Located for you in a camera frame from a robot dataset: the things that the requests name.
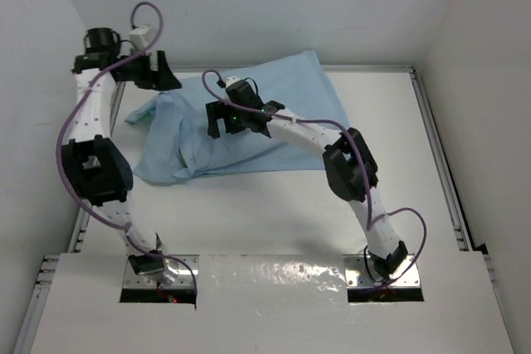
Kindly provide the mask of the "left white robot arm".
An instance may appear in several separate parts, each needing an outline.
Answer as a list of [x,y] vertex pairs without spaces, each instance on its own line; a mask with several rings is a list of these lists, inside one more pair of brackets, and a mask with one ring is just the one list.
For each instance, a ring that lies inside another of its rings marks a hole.
[[132,82],[143,90],[168,91],[182,84],[170,70],[163,51],[150,52],[158,37],[150,26],[129,33],[132,51],[121,53],[122,39],[108,27],[85,34],[84,52],[75,58],[77,103],[56,144],[61,180],[87,213],[119,232],[131,269],[160,279],[168,260],[158,234],[134,219],[129,203],[134,176],[129,162],[111,139],[115,89]]

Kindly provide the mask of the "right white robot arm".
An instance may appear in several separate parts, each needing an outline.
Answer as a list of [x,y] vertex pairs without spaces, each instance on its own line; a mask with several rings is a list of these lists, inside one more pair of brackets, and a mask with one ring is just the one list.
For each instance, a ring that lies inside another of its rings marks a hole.
[[322,161],[330,190],[350,205],[360,222],[376,273],[389,281],[406,259],[407,247],[382,205],[378,165],[362,134],[331,120],[301,118],[273,100],[265,103],[249,78],[219,77],[217,85],[225,96],[206,105],[208,135],[220,137],[221,119],[227,133],[250,130],[302,148]]

